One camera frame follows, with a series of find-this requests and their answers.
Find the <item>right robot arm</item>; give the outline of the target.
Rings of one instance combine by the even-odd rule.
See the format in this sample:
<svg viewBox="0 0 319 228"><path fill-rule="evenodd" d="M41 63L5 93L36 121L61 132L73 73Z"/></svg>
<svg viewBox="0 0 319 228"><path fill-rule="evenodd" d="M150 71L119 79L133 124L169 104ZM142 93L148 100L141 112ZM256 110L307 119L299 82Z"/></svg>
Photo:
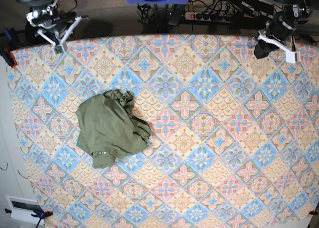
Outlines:
<svg viewBox="0 0 319 228"><path fill-rule="evenodd" d="M88 19L73 10L59 11L59 0L16 0L30 6L24 35L29 45L49 43L55 53L67 50L67 39L77 25Z"/></svg>

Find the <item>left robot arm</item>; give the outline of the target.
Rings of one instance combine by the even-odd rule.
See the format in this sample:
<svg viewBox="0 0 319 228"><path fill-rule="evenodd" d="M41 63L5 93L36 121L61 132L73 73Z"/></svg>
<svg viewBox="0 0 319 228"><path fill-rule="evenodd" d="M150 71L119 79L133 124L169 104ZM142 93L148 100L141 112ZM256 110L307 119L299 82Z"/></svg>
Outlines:
<svg viewBox="0 0 319 228"><path fill-rule="evenodd" d="M270 52L281 49L288 63L300 61L294 33L297 25L306 23L314 10L319 9L319 0L266 0L281 5L283 10L274 15L266 27L258 31L254 54L257 59L265 58Z"/></svg>

